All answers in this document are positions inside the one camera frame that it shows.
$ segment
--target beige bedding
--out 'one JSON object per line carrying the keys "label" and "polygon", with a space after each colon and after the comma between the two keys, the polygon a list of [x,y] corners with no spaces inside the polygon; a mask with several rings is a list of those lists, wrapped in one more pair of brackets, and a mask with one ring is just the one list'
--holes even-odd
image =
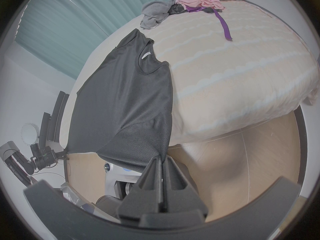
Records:
{"label": "beige bedding", "polygon": [[70,93],[60,144],[68,143],[77,91],[109,52],[134,28],[154,40],[173,82],[170,146],[211,138],[289,113],[318,90],[319,66],[303,40],[276,17],[245,1],[222,1],[233,42],[214,14],[170,15],[154,29],[142,15],[102,42],[90,55]]}

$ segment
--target teal curtain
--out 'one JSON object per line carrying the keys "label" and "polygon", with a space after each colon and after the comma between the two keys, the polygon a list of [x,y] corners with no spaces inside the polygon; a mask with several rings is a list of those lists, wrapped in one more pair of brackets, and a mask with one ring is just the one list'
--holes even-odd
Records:
{"label": "teal curtain", "polygon": [[76,79],[91,52],[154,0],[31,0],[15,41]]}

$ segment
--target white clothing tag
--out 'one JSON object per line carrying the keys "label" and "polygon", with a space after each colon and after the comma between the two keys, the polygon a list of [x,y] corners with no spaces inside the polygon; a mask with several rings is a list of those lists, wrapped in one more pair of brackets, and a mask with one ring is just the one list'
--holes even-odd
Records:
{"label": "white clothing tag", "polygon": [[142,56],[141,59],[143,60],[143,59],[144,59],[147,55],[149,55],[149,54],[151,54],[151,52],[147,52],[145,55]]}

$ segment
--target pink garment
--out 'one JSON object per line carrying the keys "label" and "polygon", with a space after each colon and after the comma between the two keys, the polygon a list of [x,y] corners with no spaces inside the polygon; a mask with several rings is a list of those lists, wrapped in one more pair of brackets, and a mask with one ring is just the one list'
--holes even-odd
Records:
{"label": "pink garment", "polygon": [[176,4],[181,4],[186,10],[189,7],[210,7],[213,9],[225,9],[220,0],[176,0]]}

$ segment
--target robotic arm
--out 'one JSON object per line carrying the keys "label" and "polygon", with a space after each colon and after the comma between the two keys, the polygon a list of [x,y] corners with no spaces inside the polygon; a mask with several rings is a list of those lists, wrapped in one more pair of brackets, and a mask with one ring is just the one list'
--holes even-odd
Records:
{"label": "robotic arm", "polygon": [[[20,153],[20,150],[13,141],[8,141],[6,144],[0,146],[1,159],[26,187],[31,185],[31,179],[28,174],[34,174],[35,169],[42,170],[52,164],[57,164],[58,159],[66,154],[65,151],[55,153],[49,146],[40,149],[38,143],[31,145],[30,149],[33,154],[30,159],[31,161]],[[17,160],[25,171],[22,170],[12,157]]]}

